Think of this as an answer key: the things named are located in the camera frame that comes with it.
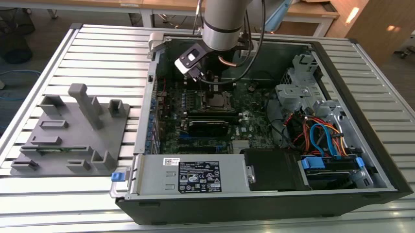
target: metal bracket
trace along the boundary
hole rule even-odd
[[[164,42],[171,41],[171,38],[164,37],[164,33],[161,32],[154,32],[149,34],[148,38],[148,48],[149,52],[156,52],[161,48],[164,48]]]

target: aluminum extrusion table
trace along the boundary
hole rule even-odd
[[[70,29],[0,139],[0,232],[411,232],[415,195],[371,205],[332,218],[140,226],[121,212],[108,194],[109,177],[12,178],[10,163],[28,140],[42,111],[45,94],[68,95],[72,83],[88,85],[101,103],[114,97],[129,111],[117,166],[129,166],[149,65],[148,35],[167,29],[82,25]],[[189,30],[173,30],[191,33]],[[389,154],[415,188],[415,113],[357,44],[347,39],[268,35],[317,40],[339,70]],[[335,92],[323,79],[335,99]],[[126,189],[118,183],[117,191]]]

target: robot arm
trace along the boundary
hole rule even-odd
[[[207,0],[203,41],[196,43],[175,61],[175,65],[179,71],[184,75],[189,76],[195,81],[200,80],[204,83],[213,84],[213,82],[211,82],[205,78],[205,73],[203,72],[203,70],[207,69],[205,67],[201,67],[200,61],[211,54],[217,54],[217,56],[213,56],[213,58],[219,59],[217,57],[221,58],[221,54],[225,54],[228,51],[232,51],[235,49],[235,46],[237,45],[240,39],[240,29],[244,23],[244,14],[251,1],[252,0]],[[265,2],[264,0],[261,0],[261,28],[272,28],[273,26],[276,27],[280,24],[283,16],[285,15],[285,12],[288,10],[291,1],[292,0],[284,0],[283,5],[277,7],[276,12],[272,14],[265,24]],[[259,51],[261,45],[263,35],[264,30],[261,31],[256,51]],[[253,55],[245,72],[243,72],[239,78],[227,82],[215,82],[215,84],[232,83],[240,80],[248,73],[256,56],[257,52]]]

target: warning label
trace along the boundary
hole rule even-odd
[[[219,161],[179,162],[179,192],[221,192]]]

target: floor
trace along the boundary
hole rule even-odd
[[[60,44],[60,41],[73,22],[85,24],[130,26],[128,14],[122,13],[101,13],[101,12],[78,12],[58,11],[58,18],[50,19],[46,10],[32,9],[32,21],[36,31],[25,37],[28,45],[33,52],[29,62],[18,65],[6,64],[0,59],[0,72],[14,69],[33,69],[42,71],[50,56]],[[140,16],[132,17],[133,22],[140,25]],[[156,16],[156,26],[191,29],[193,17],[176,16],[162,20]],[[412,108],[415,108],[415,55],[401,60],[399,54],[391,56],[389,61],[383,65],[381,70],[389,81],[396,87],[399,93],[407,100]],[[37,80],[34,74],[16,73],[0,76],[0,80],[5,83],[5,88],[0,90],[0,97],[24,98]],[[22,101],[0,100],[0,135],[4,132],[9,121],[21,105]]]
[[[400,59],[400,54],[393,54],[380,69],[407,103],[415,109],[415,54],[407,56],[405,59]]]

